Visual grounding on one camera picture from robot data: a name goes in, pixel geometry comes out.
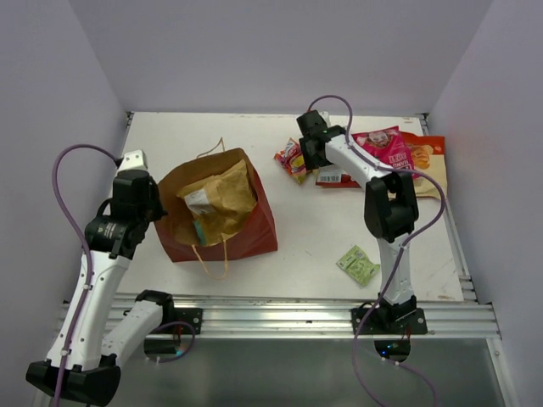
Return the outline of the red paper bag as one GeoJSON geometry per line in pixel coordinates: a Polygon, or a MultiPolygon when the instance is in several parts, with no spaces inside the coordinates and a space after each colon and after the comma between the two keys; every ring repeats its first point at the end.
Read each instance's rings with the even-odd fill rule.
{"type": "Polygon", "coordinates": [[[243,149],[223,149],[220,153],[211,149],[201,153],[171,170],[159,182],[158,188],[167,216],[154,224],[162,247],[172,262],[197,261],[209,277],[222,280],[227,277],[230,261],[277,251],[272,210],[258,172],[243,149]],[[176,193],[193,182],[219,175],[241,159],[246,162],[257,204],[239,233],[223,243],[201,247],[193,216],[176,193]]]}

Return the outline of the brown kraft chips bag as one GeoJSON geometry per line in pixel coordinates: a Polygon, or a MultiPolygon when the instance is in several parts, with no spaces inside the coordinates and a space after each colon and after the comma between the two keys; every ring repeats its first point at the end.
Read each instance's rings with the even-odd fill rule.
{"type": "Polygon", "coordinates": [[[257,204],[242,159],[219,175],[182,187],[176,196],[193,216],[201,247],[223,243],[239,233],[257,204]]]}

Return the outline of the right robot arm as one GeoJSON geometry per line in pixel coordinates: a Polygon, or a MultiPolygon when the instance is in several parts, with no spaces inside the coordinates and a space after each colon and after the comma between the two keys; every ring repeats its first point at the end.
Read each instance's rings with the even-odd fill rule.
{"type": "Polygon", "coordinates": [[[335,164],[364,190],[364,221],[377,239],[382,283],[378,299],[352,310],[356,332],[399,335],[416,316],[408,238],[419,217],[412,176],[394,172],[365,151],[340,126],[329,126],[315,110],[297,119],[299,144],[308,170],[335,164]]]}

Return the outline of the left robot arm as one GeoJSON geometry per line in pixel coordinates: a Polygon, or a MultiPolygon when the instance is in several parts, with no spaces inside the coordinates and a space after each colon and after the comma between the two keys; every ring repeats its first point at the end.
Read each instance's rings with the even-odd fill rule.
{"type": "Polygon", "coordinates": [[[176,323],[173,298],[145,290],[111,332],[105,331],[120,281],[149,224],[166,214],[159,189],[146,170],[122,170],[85,229],[85,252],[74,297],[59,335],[25,379],[45,394],[94,406],[108,405],[120,385],[121,367],[152,331],[176,323]]]}

